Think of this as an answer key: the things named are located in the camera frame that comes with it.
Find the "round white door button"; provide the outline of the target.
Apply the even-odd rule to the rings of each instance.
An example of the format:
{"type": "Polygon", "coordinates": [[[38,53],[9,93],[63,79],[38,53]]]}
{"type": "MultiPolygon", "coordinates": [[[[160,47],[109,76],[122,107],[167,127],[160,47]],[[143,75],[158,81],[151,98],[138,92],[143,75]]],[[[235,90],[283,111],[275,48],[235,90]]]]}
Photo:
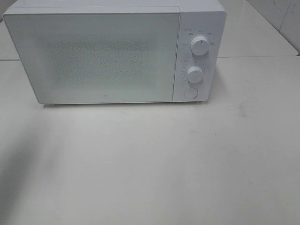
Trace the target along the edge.
{"type": "Polygon", "coordinates": [[[195,99],[198,96],[198,90],[196,88],[187,88],[184,91],[184,96],[187,99],[195,99]]]}

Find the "white round knob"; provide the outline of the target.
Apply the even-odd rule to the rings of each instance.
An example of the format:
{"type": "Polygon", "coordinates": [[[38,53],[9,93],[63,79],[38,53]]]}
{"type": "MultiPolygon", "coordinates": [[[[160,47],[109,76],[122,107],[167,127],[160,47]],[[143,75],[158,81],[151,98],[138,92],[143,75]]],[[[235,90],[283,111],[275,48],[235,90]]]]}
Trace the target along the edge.
{"type": "Polygon", "coordinates": [[[199,83],[202,81],[204,72],[199,66],[192,66],[187,70],[187,80],[190,83],[199,83]]]}
{"type": "Polygon", "coordinates": [[[210,47],[210,39],[204,34],[193,37],[190,41],[191,52],[195,56],[205,55],[210,47]]]}

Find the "white microwave door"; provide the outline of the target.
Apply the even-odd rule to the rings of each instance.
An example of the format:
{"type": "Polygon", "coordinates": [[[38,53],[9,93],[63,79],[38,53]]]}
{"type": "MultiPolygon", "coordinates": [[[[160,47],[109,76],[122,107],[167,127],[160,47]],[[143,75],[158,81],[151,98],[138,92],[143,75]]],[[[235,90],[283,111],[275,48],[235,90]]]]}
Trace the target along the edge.
{"type": "Polygon", "coordinates": [[[178,13],[5,15],[41,104],[168,102],[178,13]]]}

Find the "white microwave oven body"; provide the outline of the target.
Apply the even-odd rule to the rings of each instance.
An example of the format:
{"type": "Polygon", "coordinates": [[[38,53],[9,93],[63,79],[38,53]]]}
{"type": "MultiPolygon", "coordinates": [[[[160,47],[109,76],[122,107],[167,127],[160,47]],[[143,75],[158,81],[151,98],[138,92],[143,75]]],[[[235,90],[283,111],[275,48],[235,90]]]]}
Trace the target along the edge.
{"type": "Polygon", "coordinates": [[[180,15],[173,96],[168,102],[206,101],[210,94],[227,16],[223,6],[216,0],[19,0],[6,10],[3,20],[5,22],[5,15],[168,13],[180,15]],[[191,52],[190,41],[199,34],[208,36],[210,47],[205,55],[195,56],[191,52]],[[199,83],[187,80],[187,70],[192,66],[199,66],[204,72],[199,83]],[[196,88],[197,98],[185,98],[184,91],[187,88],[196,88]]]}

